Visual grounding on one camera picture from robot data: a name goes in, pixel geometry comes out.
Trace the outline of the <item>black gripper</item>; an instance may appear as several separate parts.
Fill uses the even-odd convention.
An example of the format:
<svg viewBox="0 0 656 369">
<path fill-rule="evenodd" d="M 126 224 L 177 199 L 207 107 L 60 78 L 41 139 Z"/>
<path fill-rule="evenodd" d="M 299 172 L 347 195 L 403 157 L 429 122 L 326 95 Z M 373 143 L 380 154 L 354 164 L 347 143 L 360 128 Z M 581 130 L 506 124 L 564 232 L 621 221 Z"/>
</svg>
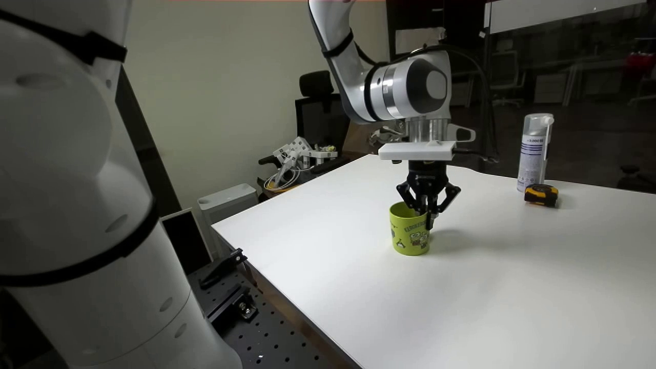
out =
<svg viewBox="0 0 656 369">
<path fill-rule="evenodd" d="M 433 227 L 436 217 L 446 211 L 462 193 L 458 187 L 448 184 L 444 162 L 412 162 L 407 183 L 398 184 L 395 190 L 409 208 L 415 212 L 426 212 L 426 227 Z M 415 195 L 434 193 L 429 197 L 429 208 L 419 197 L 412 195 L 412 190 Z"/>
</svg>

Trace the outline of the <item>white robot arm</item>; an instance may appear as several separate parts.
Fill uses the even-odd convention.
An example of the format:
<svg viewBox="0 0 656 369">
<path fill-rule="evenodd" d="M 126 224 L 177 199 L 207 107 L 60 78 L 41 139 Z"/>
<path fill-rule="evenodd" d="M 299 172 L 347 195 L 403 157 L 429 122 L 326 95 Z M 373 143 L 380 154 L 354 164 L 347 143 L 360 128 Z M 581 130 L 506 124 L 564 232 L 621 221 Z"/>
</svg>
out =
<svg viewBox="0 0 656 369">
<path fill-rule="evenodd" d="M 0 0 L 0 277 L 67 369 L 242 369 L 117 107 L 134 0 Z"/>
</svg>

